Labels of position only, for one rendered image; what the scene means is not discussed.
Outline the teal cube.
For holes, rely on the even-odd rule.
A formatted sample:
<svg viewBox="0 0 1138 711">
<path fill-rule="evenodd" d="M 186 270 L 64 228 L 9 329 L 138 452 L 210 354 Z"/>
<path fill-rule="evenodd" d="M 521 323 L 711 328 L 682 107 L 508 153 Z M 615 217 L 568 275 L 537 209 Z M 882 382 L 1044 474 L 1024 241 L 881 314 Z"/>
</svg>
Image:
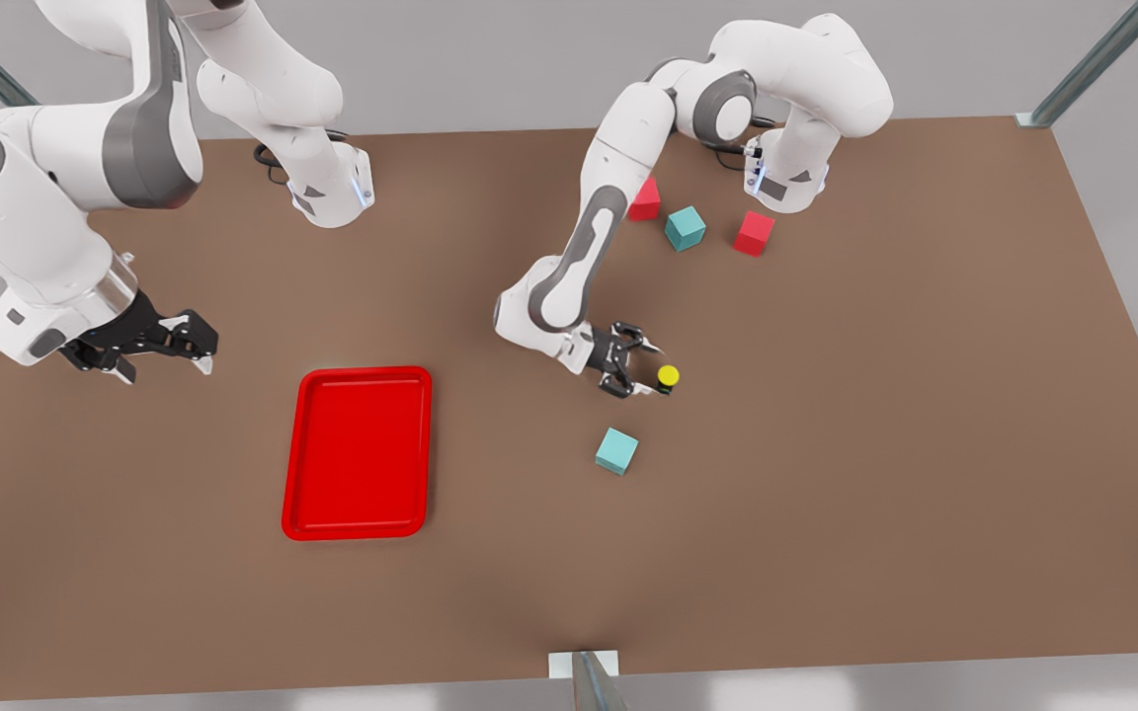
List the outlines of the teal cube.
<svg viewBox="0 0 1138 711">
<path fill-rule="evenodd" d="M 597 445 L 595 463 L 613 474 L 624 476 L 637 446 L 636 437 L 625 435 L 615 428 L 608 428 L 604 439 Z"/>
<path fill-rule="evenodd" d="M 670 212 L 667 216 L 663 233 L 677 253 L 683 253 L 701 243 L 707 225 L 694 206 Z"/>
</svg>

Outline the red rectangular tray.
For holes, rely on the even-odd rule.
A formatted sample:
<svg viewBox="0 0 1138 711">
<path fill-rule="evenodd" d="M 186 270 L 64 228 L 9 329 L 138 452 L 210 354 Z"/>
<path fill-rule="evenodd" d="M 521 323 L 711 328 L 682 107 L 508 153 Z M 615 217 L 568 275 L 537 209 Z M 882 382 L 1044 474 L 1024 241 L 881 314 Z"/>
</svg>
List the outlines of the red rectangular tray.
<svg viewBox="0 0 1138 711">
<path fill-rule="evenodd" d="M 294 541 L 417 534 L 428 516 L 430 373 L 325 367 L 299 382 L 282 531 Z"/>
</svg>

